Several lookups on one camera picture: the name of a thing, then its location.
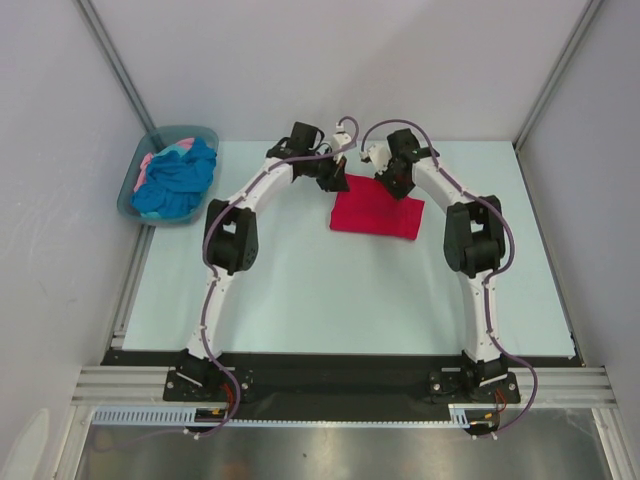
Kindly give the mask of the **red t shirt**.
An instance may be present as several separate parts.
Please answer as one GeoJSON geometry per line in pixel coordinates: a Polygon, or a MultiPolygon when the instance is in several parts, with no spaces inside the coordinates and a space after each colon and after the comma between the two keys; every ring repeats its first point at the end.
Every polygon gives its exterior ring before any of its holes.
{"type": "Polygon", "coordinates": [[[372,178],[347,175],[346,179],[349,190],[337,194],[330,214],[332,231],[417,239],[424,200],[396,200],[372,178]]]}

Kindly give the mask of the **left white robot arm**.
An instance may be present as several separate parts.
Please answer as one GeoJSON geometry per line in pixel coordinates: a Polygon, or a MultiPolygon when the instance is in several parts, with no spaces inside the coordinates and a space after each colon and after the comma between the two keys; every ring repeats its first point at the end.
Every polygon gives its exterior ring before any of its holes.
{"type": "Polygon", "coordinates": [[[225,304],[234,281],[254,265],[259,253],[260,213],[299,177],[313,178],[328,192],[346,191],[346,152],[357,145],[358,122],[346,116],[336,124],[327,150],[319,152],[324,133],[296,122],[289,136],[271,147],[257,173],[226,200],[209,203],[202,244],[202,260],[209,270],[206,293],[198,323],[187,343],[188,353],[198,359],[218,358],[223,350],[219,330],[225,304]]]}

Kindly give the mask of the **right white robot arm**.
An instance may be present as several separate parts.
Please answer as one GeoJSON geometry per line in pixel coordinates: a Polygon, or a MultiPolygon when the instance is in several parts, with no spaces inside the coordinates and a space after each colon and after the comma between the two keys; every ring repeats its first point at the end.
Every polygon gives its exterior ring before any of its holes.
{"type": "Polygon", "coordinates": [[[403,199],[419,188],[444,212],[444,257],[459,280],[465,314],[464,355],[474,364],[502,361],[494,308],[496,277],[511,266],[515,243],[500,200],[463,186],[443,167],[435,149],[422,147],[408,128],[388,135],[385,145],[362,146],[360,158],[373,165],[374,179],[393,198],[403,199]]]}

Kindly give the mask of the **light teal t shirt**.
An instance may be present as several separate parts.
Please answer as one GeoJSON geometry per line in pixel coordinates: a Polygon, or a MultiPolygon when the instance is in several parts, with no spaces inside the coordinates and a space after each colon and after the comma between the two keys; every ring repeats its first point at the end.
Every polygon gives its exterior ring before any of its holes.
{"type": "Polygon", "coordinates": [[[182,191],[188,143],[169,145],[157,154],[147,154],[131,198],[131,205],[141,217],[175,219],[190,211],[188,194],[182,191]]]}

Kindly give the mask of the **blue t shirt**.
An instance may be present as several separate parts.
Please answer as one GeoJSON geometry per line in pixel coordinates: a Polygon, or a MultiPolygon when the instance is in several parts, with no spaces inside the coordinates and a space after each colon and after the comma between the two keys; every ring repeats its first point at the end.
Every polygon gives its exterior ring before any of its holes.
{"type": "Polygon", "coordinates": [[[217,151],[202,137],[187,137],[142,157],[131,207],[144,218],[178,220],[202,204],[214,180],[217,151]]]}

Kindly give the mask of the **translucent blue plastic basket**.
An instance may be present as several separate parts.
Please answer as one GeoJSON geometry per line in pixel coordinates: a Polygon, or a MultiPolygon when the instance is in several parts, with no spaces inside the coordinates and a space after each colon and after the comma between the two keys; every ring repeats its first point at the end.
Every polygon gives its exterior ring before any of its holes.
{"type": "Polygon", "coordinates": [[[193,223],[215,178],[219,138],[209,127],[168,125],[139,141],[116,201],[125,218],[153,226],[193,223]]]}

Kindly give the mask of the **pink t shirt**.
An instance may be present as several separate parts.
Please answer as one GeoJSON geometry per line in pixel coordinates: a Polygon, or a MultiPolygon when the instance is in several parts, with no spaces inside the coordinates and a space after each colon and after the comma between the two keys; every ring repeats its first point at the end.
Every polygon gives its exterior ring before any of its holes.
{"type": "Polygon", "coordinates": [[[137,192],[139,190],[139,188],[146,183],[146,170],[147,170],[148,166],[150,165],[150,163],[152,162],[152,160],[156,156],[163,156],[163,155],[166,155],[166,154],[172,153],[172,152],[176,152],[180,156],[183,156],[184,154],[186,154],[192,148],[194,141],[195,141],[194,137],[188,137],[188,138],[179,140],[178,142],[165,147],[159,153],[148,153],[148,154],[146,154],[144,156],[143,160],[141,161],[140,173],[139,173],[138,179],[136,181],[136,184],[133,187],[133,192],[137,192]]]}

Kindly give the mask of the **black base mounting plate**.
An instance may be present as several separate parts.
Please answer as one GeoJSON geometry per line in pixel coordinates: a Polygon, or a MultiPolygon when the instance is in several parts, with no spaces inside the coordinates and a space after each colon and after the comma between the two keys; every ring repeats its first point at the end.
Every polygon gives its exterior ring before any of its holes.
{"type": "Polygon", "coordinates": [[[101,364],[132,372],[159,368],[165,402],[239,407],[238,420],[410,422],[441,420],[449,404],[481,409],[519,406],[545,373],[581,367],[578,357],[507,361],[508,376],[475,384],[470,366],[453,355],[226,353],[222,373],[187,351],[109,350],[101,364]]]}

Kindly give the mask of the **left aluminium corner post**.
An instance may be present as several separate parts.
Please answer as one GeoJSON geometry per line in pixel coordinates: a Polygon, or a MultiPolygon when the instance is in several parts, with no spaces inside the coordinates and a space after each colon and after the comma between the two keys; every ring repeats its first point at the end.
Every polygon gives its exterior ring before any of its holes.
{"type": "Polygon", "coordinates": [[[108,32],[94,2],[90,0],[74,0],[73,4],[141,127],[146,132],[155,129],[155,123],[143,98],[129,74],[116,44],[108,32]]]}

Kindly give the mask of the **aluminium corner post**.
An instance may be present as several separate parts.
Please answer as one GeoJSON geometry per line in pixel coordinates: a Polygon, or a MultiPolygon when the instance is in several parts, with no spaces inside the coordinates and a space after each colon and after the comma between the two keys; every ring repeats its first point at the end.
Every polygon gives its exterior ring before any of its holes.
{"type": "Polygon", "coordinates": [[[129,74],[116,44],[108,32],[94,2],[90,0],[74,0],[73,4],[141,127],[146,132],[155,129],[155,123],[143,98],[129,74]]]}
{"type": "Polygon", "coordinates": [[[522,150],[536,125],[548,109],[560,87],[561,81],[568,73],[569,67],[605,4],[606,1],[604,0],[589,0],[586,2],[512,142],[516,154],[519,154],[522,150]]]}

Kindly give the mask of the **right aluminium corner post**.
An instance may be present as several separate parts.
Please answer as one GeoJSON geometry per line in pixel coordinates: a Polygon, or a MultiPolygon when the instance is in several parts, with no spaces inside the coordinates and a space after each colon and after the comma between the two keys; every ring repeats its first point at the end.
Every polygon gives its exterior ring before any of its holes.
{"type": "Polygon", "coordinates": [[[516,154],[519,154],[522,150],[536,125],[548,109],[560,87],[561,81],[568,73],[569,67],[605,4],[606,1],[604,0],[589,0],[586,2],[512,142],[516,154]]]}

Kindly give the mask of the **aluminium front rail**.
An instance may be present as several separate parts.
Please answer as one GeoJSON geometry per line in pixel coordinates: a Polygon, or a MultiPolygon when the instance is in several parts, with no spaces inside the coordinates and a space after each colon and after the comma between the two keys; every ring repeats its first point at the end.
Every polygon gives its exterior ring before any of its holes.
{"type": "MultiPolygon", "coordinates": [[[[537,408],[607,408],[616,404],[609,378],[602,368],[539,368],[530,373],[515,368],[508,376],[483,387],[468,387],[454,369],[241,368],[235,373],[240,391],[236,399],[257,403],[276,395],[285,399],[318,398],[344,401],[425,400],[431,404],[490,405],[495,402],[537,408]]],[[[77,405],[143,405],[219,403],[233,383],[215,375],[206,385],[164,367],[85,367],[72,394],[77,405]]]]}

